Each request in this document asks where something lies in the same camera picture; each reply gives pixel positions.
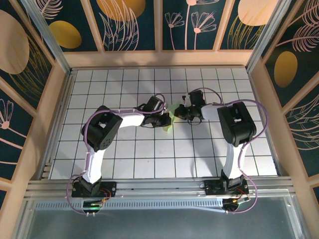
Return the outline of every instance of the dark blue wallpaper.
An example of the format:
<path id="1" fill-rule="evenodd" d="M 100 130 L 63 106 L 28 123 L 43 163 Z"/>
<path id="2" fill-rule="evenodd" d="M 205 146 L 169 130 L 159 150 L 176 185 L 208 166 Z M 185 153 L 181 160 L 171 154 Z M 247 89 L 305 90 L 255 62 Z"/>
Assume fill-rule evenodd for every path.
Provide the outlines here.
<path id="1" fill-rule="evenodd" d="M 0 90 L 0 178 L 11 180 L 33 117 Z"/>
<path id="2" fill-rule="evenodd" d="M 319 71 L 319 3 L 312 10 L 310 3 L 304 1 L 265 64 L 282 106 Z"/>
<path id="3" fill-rule="evenodd" d="M 188 8 L 186 1 L 163 0 L 163 50 L 213 49 L 225 1 L 206 2 L 207 4 L 196 4 Z"/>
<path id="4" fill-rule="evenodd" d="M 8 55 L 11 67 L 2 62 L 0 77 L 36 109 L 52 65 L 8 1 L 0 1 L 0 18 L 13 24 L 1 23 L 1 37 L 7 38 L 3 41 L 7 46 L 6 52 L 0 54 Z"/>
<path id="5" fill-rule="evenodd" d="M 103 2 L 110 4 L 110 1 L 99 0 L 100 5 Z M 130 1 L 127 11 L 122 4 L 118 11 L 111 6 L 108 15 L 97 0 L 90 0 L 90 3 L 105 51 L 155 50 L 153 0 Z"/>
<path id="6" fill-rule="evenodd" d="M 286 114 L 286 119 L 308 176 L 319 174 L 319 85 Z"/>
<path id="7" fill-rule="evenodd" d="M 5 195 L 6 195 L 6 191 L 0 190 L 0 211 L 1 211 L 2 204 L 4 202 Z"/>
<path id="8" fill-rule="evenodd" d="M 315 193 L 315 196 L 316 196 L 317 201 L 319 203 L 319 187 L 314 187 L 314 193 Z"/>

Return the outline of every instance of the line-drawn flower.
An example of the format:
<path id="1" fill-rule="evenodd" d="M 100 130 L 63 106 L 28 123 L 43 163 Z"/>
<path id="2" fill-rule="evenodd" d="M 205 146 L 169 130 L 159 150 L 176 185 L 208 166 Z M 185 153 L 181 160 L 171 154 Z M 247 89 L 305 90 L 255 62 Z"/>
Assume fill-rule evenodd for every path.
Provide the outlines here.
<path id="1" fill-rule="evenodd" d="M 180 12 L 179 13 L 174 12 L 171 15 L 169 12 L 165 13 L 165 19 L 166 19 L 166 22 L 168 24 L 169 31 L 170 31 L 171 45 L 173 47 L 173 50 L 175 50 L 171 29 L 174 27 L 184 26 L 185 22 L 182 21 L 183 17 L 180 15 Z"/>
<path id="2" fill-rule="evenodd" d="M 186 27 L 185 27 L 185 50 L 187 50 L 187 28 L 188 28 L 188 16 L 189 16 L 190 6 L 211 4 L 216 2 L 219 2 L 219 0 L 186 0 L 188 7 L 187 7 Z"/>
<path id="3" fill-rule="evenodd" d="M 0 99 L 0 127 L 2 129 L 9 128 L 10 120 L 13 113 L 13 103 L 7 101 L 6 105 L 3 99 Z"/>
<path id="4" fill-rule="evenodd" d="M 214 31 L 217 28 L 217 25 L 214 24 L 214 12 L 206 13 L 203 12 L 198 18 L 198 12 L 194 12 L 191 14 L 191 22 L 193 24 L 195 39 L 194 39 L 194 50 L 196 50 L 196 39 L 197 34 L 202 32 Z"/>
<path id="5" fill-rule="evenodd" d="M 0 99 L 0 129 L 4 129 L 4 130 L 9 129 L 12 132 L 26 138 L 26 136 L 23 135 L 22 133 L 19 133 L 15 131 L 14 129 L 10 128 L 10 120 L 12 118 L 13 107 L 14 107 L 14 104 L 11 101 L 7 101 L 5 104 L 4 100 Z M 22 146 L 9 142 L 3 138 L 0 138 L 0 141 L 6 144 L 9 144 L 13 147 L 22 149 Z"/>

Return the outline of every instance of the leaf drawing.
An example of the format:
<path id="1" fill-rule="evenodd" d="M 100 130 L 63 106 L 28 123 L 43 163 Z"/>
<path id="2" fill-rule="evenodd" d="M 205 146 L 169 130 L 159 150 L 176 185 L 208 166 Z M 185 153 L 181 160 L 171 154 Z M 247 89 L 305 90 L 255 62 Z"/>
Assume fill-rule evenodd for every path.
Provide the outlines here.
<path id="1" fill-rule="evenodd" d="M 319 43 L 319 24 L 300 27 L 292 39 L 281 42 L 276 47 L 288 42 L 292 43 L 295 51 L 311 52 L 311 49 L 315 48 Z"/>
<path id="2" fill-rule="evenodd" d="M 287 121 L 298 149 L 319 148 L 319 96 L 301 107 L 290 110 Z"/>
<path id="3" fill-rule="evenodd" d="M 99 13 L 104 25 L 103 44 L 106 50 L 136 50 L 139 43 L 139 26 L 134 12 L 132 9 L 127 8 L 123 1 L 123 10 L 121 10 L 115 0 L 108 2 L 105 0 L 101 1 L 108 17 L 104 17 Z"/>
<path id="4" fill-rule="evenodd" d="M 63 8 L 62 0 L 35 0 L 45 19 L 54 19 Z"/>
<path id="5" fill-rule="evenodd" d="M 302 18 L 304 23 L 309 26 L 319 24 L 319 0 L 308 0 L 304 9 L 304 13 L 293 20 L 288 27 L 294 24 L 300 18 Z"/>

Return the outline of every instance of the metal frame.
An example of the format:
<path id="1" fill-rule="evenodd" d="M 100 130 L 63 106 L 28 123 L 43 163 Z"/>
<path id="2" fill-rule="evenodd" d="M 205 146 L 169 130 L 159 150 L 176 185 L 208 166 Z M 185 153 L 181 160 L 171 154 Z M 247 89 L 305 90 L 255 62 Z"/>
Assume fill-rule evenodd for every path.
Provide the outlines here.
<path id="1" fill-rule="evenodd" d="M 248 60 L 247 63 L 247 72 L 250 73 L 256 63 L 258 62 L 261 54 L 263 53 L 264 49 L 266 48 L 268 42 L 272 38 L 273 34 L 275 33 L 278 25 L 280 24 L 281 19 L 286 14 L 286 11 L 289 8 L 291 0 L 279 0 L 275 11 L 272 13 L 269 23 L 266 24 L 265 28 L 263 29 L 261 35 L 259 36 L 257 43 L 254 47 L 254 50 Z"/>
<path id="2" fill-rule="evenodd" d="M 118 180 L 116 196 L 108 200 L 101 211 L 116 209 L 185 209 L 213 208 L 221 212 L 221 199 L 225 196 L 206 196 L 200 185 L 208 178 Z M 258 188 L 258 197 L 281 197 L 287 206 L 296 238 L 309 238 L 304 218 L 300 214 L 296 194 L 290 177 L 253 177 Z M 25 238 L 36 210 L 71 210 L 66 202 L 67 180 L 30 181 L 17 220 L 14 238 Z M 251 197 L 255 195 L 248 182 Z M 72 205 L 80 209 L 82 199 L 71 199 Z"/>

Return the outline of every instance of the cable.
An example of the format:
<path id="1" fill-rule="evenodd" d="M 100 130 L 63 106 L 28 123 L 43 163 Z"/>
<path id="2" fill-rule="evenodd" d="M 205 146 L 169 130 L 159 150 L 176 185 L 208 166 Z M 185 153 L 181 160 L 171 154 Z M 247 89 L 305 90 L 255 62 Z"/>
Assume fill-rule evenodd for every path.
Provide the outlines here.
<path id="1" fill-rule="evenodd" d="M 247 209 L 245 210 L 242 210 L 242 211 L 239 211 L 239 212 L 232 212 L 233 214 L 239 214 L 239 213 L 245 213 L 249 210 L 251 210 L 257 203 L 257 199 L 258 199 L 258 190 L 257 190 L 257 186 L 256 184 L 254 183 L 254 181 L 247 175 L 244 173 L 244 171 L 241 169 L 240 167 L 240 161 L 241 161 L 241 155 L 243 154 L 243 149 L 248 145 L 250 144 L 251 142 L 253 142 L 255 139 L 257 139 L 261 134 L 263 134 L 265 131 L 266 131 L 266 128 L 268 127 L 268 124 L 269 124 L 269 115 L 268 115 L 268 112 L 266 110 L 266 108 L 258 101 L 254 101 L 254 100 L 248 100 L 248 99 L 244 99 L 244 100 L 236 100 L 236 101 L 232 101 L 232 102 L 229 102 L 229 103 L 226 103 L 226 104 L 218 104 L 218 103 L 212 103 L 213 106 L 228 106 L 228 105 L 232 105 L 232 104 L 235 104 L 235 103 L 239 103 L 239 102 L 251 102 L 251 103 L 255 103 L 257 106 L 259 106 L 265 113 L 265 116 L 266 116 L 266 122 L 265 122 L 265 126 L 263 128 L 263 130 L 258 134 L 256 135 L 254 138 L 252 138 L 250 141 L 246 142 L 243 144 L 243 146 L 241 147 L 240 149 L 240 153 L 239 153 L 239 156 L 238 156 L 238 169 L 239 171 L 253 184 L 254 188 L 255 188 L 255 193 L 256 193 L 256 197 L 255 197 L 255 200 L 254 200 L 254 203 Z"/>
<path id="2" fill-rule="evenodd" d="M 201 88 L 197 88 L 197 89 L 195 89 L 195 90 L 193 90 L 193 91 L 191 91 L 191 92 L 194 92 L 194 91 L 198 91 L 198 90 L 209 90 L 209 91 L 211 91 L 211 92 L 213 92 L 213 93 L 215 93 L 218 97 L 219 97 L 219 100 L 220 100 L 220 104 L 222 104 L 223 103 L 223 100 L 222 100 L 222 98 L 221 98 L 221 96 L 216 92 L 216 91 L 214 91 L 213 89 L 211 89 L 211 88 L 208 88 L 208 87 L 201 87 Z"/>
<path id="3" fill-rule="evenodd" d="M 89 117 L 88 121 L 87 121 L 86 124 L 85 124 L 84 134 L 83 134 L 84 143 L 85 143 L 85 146 L 86 146 L 86 148 L 87 148 L 86 160 L 85 160 L 85 169 L 84 169 L 84 171 L 83 171 L 81 174 L 73 174 L 73 175 L 70 177 L 70 179 L 69 179 L 69 181 L 68 181 L 68 183 L 67 183 L 67 186 L 66 186 L 66 200 L 67 200 L 68 204 L 70 205 L 70 207 L 71 207 L 71 209 L 72 209 L 73 211 L 75 211 L 75 212 L 78 213 L 78 214 L 82 214 L 82 215 L 86 215 L 86 216 L 89 215 L 89 213 L 85 213 L 85 212 L 83 212 L 83 211 L 79 211 L 79 210 L 75 209 L 75 208 L 72 206 L 72 204 L 71 204 L 71 202 L 70 202 L 70 198 L 69 198 L 68 191 L 69 191 L 69 187 L 70 187 L 70 184 L 71 184 L 72 179 L 73 179 L 74 177 L 76 177 L 76 178 L 82 177 L 82 176 L 88 171 L 88 168 L 89 168 L 89 161 L 90 161 L 90 157 L 91 157 L 91 152 L 90 152 L 90 151 L 91 151 L 91 147 L 90 147 L 89 144 L 88 144 L 87 133 L 88 133 L 88 127 L 89 127 L 89 124 L 90 124 L 91 120 L 92 120 L 95 116 L 97 116 L 97 115 L 99 115 L 99 114 L 104 114 L 104 113 L 122 113 L 122 114 L 127 114 L 127 113 L 140 113 L 140 114 L 144 114 L 144 115 L 145 115 L 145 114 L 155 114 L 155 113 L 162 112 L 162 111 L 164 110 L 164 107 L 165 107 L 165 97 L 164 97 L 163 94 L 160 94 L 160 93 L 156 94 L 155 96 L 161 96 L 161 97 L 163 98 L 162 107 L 161 107 L 160 109 L 156 110 L 156 111 L 144 112 L 144 111 L 139 111 L 139 110 L 136 110 L 136 109 L 124 110 L 124 111 L 122 111 L 122 110 L 118 110 L 118 111 L 113 111 L 113 110 L 101 110 L 101 111 L 96 111 L 94 114 L 92 114 L 92 115 Z"/>

